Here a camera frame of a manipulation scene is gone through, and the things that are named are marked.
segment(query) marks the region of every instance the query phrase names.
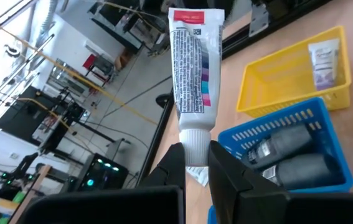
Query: tube cap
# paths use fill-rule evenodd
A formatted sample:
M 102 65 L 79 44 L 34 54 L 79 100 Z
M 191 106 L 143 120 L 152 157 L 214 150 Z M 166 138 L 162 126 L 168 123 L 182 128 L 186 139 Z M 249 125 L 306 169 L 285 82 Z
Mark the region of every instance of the tube cap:
M 204 129 L 188 129 L 179 133 L 184 146 L 186 166 L 207 166 L 211 134 Z

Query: blue plastic basket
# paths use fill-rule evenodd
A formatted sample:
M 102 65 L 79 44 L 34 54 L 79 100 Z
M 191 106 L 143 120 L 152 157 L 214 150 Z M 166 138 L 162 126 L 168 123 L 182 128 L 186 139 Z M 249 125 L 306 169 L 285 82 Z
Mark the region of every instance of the blue plastic basket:
M 218 136 L 218 142 L 237 159 L 241 159 L 245 155 L 245 150 L 269 136 L 270 133 L 283 126 L 298 123 L 305 123 L 308 127 L 316 144 L 314 152 L 330 154 L 338 161 L 345 177 L 345 183 L 311 189 L 292 190 L 292 192 L 348 192 L 353 186 L 352 174 L 348 168 L 335 130 L 332 127 L 328 110 L 321 98 L 302 101 L 261 118 L 222 131 Z M 215 210 L 212 207 L 209 213 L 212 213 L 209 214 L 209 217 L 212 217 L 212 222 L 208 223 L 215 224 Z

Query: white toothpaste tube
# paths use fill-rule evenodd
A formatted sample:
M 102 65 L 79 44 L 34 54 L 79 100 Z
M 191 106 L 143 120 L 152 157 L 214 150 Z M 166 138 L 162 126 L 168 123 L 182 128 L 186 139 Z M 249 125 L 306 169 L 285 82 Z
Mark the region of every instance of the white toothpaste tube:
M 222 61 L 223 9 L 169 9 L 174 98 L 186 166 L 207 166 Z
M 309 44 L 314 85 L 317 90 L 334 87 L 337 76 L 339 39 Z

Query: desk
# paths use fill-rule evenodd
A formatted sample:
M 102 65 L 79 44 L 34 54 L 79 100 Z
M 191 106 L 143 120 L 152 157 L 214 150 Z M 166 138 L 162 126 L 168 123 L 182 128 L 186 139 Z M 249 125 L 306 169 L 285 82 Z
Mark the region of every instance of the desk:
M 20 203 L 20 205 L 18 206 L 16 211 L 13 213 L 8 224 L 16 224 L 19 221 L 22 213 L 27 208 L 27 205 L 32 200 L 32 198 L 35 197 L 35 191 L 39 190 L 42 181 L 44 181 L 44 179 L 45 179 L 46 175 L 49 173 L 50 169 L 51 169 L 51 166 L 48 166 L 48 165 L 40 168 L 38 178 L 32 184 L 31 189 L 28 191 L 28 193 L 24 197 L 24 200 Z
M 250 22 L 250 15 L 242 17 L 224 30 L 224 37 Z M 222 78 L 216 126 L 212 139 L 228 128 L 249 121 L 251 118 L 235 111 L 244 66 L 254 60 L 276 52 L 284 47 L 304 40 L 334 26 L 343 25 L 346 29 L 348 52 L 351 61 L 352 85 L 351 107 L 331 113 L 332 122 L 344 150 L 353 175 L 353 1 L 334 0 L 325 6 L 298 19 L 292 24 L 261 39 L 237 52 L 222 62 Z M 171 144 L 178 142 L 177 116 L 175 108 L 168 120 L 153 167 L 161 160 Z M 207 223 L 208 209 L 211 206 L 209 186 L 203 188 L 190 176 L 186 176 L 186 219 L 187 223 Z

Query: workbench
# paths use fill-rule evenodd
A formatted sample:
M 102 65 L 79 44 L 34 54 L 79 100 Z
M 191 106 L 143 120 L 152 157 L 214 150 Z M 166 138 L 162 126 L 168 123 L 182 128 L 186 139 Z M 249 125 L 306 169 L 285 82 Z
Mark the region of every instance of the workbench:
M 224 30 L 224 38 L 250 22 L 250 15 L 243 16 Z M 220 99 L 216 126 L 212 130 L 212 139 L 228 128 L 245 123 L 251 118 L 235 110 L 243 69 L 246 64 L 290 46 L 300 40 L 312 37 L 332 27 L 342 25 L 346 30 L 348 54 L 351 63 L 352 85 L 351 106 L 345 110 L 331 112 L 335 127 L 349 168 L 353 175 L 353 1 L 334 0 L 290 25 L 268 35 L 264 39 L 235 53 L 222 62 Z M 153 162 L 152 169 L 165 155 L 171 144 L 179 142 L 177 113 L 173 107 L 167 121 L 162 141 Z M 207 223 L 208 209 L 212 205 L 209 186 L 203 188 L 186 174 L 186 220 L 187 223 Z

